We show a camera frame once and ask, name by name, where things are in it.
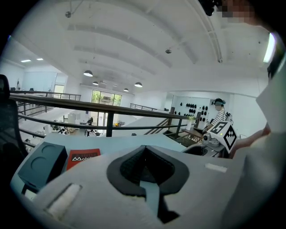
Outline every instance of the person's arm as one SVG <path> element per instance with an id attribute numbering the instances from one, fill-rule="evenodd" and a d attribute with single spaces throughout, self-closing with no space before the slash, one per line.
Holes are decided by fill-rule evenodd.
<path id="1" fill-rule="evenodd" d="M 266 124 L 266 126 L 263 130 L 256 132 L 255 134 L 251 135 L 248 138 L 237 140 L 236 144 L 234 145 L 233 149 L 230 152 L 230 158 L 234 157 L 234 155 L 238 149 L 251 146 L 252 143 L 255 142 L 257 139 L 259 139 L 265 135 L 268 135 L 269 133 L 270 133 L 270 128 L 269 128 L 268 124 Z"/>
<path id="2" fill-rule="evenodd" d="M 210 124 L 206 127 L 206 131 L 208 131 L 209 129 L 211 129 L 214 125 L 213 124 Z"/>

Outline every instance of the camera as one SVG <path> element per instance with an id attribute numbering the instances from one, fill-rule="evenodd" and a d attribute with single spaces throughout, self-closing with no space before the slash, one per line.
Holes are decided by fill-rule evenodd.
<path id="1" fill-rule="evenodd" d="M 207 16 L 213 15 L 215 6 L 222 6 L 222 0 L 198 0 Z"/>

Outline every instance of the office chair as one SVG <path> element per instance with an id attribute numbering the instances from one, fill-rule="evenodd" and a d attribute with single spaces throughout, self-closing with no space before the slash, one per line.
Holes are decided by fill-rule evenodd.
<path id="1" fill-rule="evenodd" d="M 6 184 L 28 155 L 20 136 L 17 105 L 9 96 L 8 80 L 0 75 L 0 173 L 5 174 Z"/>

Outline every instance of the gray device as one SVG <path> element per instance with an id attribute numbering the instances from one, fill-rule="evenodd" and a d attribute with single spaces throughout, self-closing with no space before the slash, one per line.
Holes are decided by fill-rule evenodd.
<path id="1" fill-rule="evenodd" d="M 18 175 L 25 185 L 37 192 L 61 174 L 66 159 L 64 146 L 43 142 L 23 164 Z"/>
<path id="2" fill-rule="evenodd" d="M 193 154 L 198 156 L 215 157 L 219 153 L 224 158 L 228 158 L 228 153 L 224 145 L 222 145 L 216 138 L 205 134 L 202 143 L 193 144 L 184 149 L 182 153 Z"/>

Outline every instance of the person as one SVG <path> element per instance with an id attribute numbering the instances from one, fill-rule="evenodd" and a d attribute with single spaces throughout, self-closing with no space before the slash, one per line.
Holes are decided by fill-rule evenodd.
<path id="1" fill-rule="evenodd" d="M 247 23 L 249 25 L 261 26 L 268 32 L 278 32 L 282 42 L 286 41 L 286 30 L 279 23 L 281 15 L 283 15 L 282 8 L 277 7 L 274 3 L 265 3 L 254 0 L 222 0 L 222 11 L 231 12 L 233 17 L 239 19 L 239 21 Z M 269 15 L 269 12 L 275 12 L 275 15 Z M 279 58 L 282 59 L 284 52 L 282 48 L 277 45 L 274 53 L 273 61 L 268 67 L 269 80 L 275 75 L 275 71 L 280 64 Z M 233 149 L 230 152 L 230 158 L 233 158 L 236 151 L 240 148 L 251 146 L 257 139 L 266 136 L 271 133 L 269 125 L 266 124 L 265 128 L 256 132 L 245 139 L 239 139 L 236 141 Z"/>
<path id="2" fill-rule="evenodd" d="M 89 120 L 86 124 L 89 125 L 89 126 L 91 126 L 91 125 L 92 125 L 92 122 Z M 87 137 L 89 137 L 91 131 L 92 131 L 92 130 L 87 129 Z"/>
<path id="3" fill-rule="evenodd" d="M 203 133 L 207 132 L 218 122 L 227 120 L 227 115 L 224 110 L 224 104 L 226 104 L 226 102 L 220 98 L 217 98 L 213 101 L 213 103 L 215 105 L 215 109 L 218 111 L 218 114 L 216 115 L 215 119 L 211 122 L 211 124 L 209 124 L 206 128 L 203 129 Z"/>

